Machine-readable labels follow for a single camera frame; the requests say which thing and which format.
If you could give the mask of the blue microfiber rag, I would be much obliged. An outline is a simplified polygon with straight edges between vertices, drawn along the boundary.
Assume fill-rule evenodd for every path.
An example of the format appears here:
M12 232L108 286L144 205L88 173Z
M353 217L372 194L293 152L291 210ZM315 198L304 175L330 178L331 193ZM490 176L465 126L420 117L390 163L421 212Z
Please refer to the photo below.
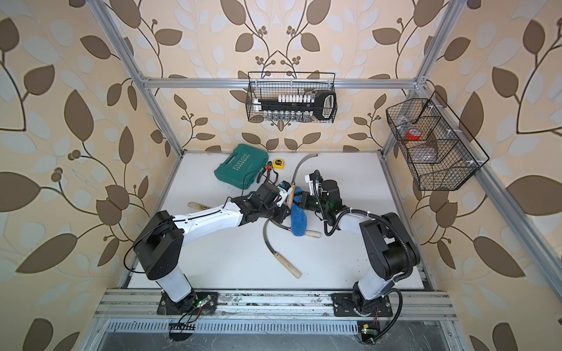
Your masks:
M297 237L304 236L307 230L307 216L304 210L299 207L302 190L296 187L294 199L291 206L291 232Z

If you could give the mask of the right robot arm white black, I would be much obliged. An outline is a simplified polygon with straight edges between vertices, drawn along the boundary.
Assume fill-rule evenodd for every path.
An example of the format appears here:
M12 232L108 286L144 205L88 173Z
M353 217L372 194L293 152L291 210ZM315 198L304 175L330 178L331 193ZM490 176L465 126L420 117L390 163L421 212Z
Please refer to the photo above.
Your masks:
M319 172L305 181L310 191L301 196L300 207L320 214L324 235L342 230L361 236L364 242L370 269L354 284L351 295L355 310L367 314L396 283L411 276L421 260L419 251L396 213L377 215L345 206L337 182L323 180Z

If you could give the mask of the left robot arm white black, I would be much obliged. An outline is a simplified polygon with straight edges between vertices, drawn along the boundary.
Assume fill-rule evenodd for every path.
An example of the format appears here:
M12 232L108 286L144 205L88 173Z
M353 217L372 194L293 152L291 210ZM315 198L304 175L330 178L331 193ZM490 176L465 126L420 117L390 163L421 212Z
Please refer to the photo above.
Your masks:
M284 181L279 185L265 183L247 195L228 198L222 206L192 214L172 216L167 211L156 213L133 244L133 251L147 279L155 281L179 303L193 288L178 261L182 247L205 235L228 228L238 228L260 218L282 222L291 213L286 200L294 194Z

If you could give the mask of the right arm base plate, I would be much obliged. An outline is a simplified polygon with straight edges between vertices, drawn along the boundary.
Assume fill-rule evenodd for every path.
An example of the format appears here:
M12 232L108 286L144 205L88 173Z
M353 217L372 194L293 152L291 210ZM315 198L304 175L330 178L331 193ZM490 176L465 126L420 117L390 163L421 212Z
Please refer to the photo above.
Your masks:
M392 317L392 304L389 297L364 300L355 292L334 293L331 295L336 317Z

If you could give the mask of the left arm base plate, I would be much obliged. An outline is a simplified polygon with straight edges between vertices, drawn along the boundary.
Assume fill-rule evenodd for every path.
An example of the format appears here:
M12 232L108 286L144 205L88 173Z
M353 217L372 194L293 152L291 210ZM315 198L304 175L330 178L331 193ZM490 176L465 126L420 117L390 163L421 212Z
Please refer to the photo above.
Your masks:
M166 292L162 294L157 307L159 315L195 315L199 312L214 314L217 308L217 292L190 292L179 302L174 302Z

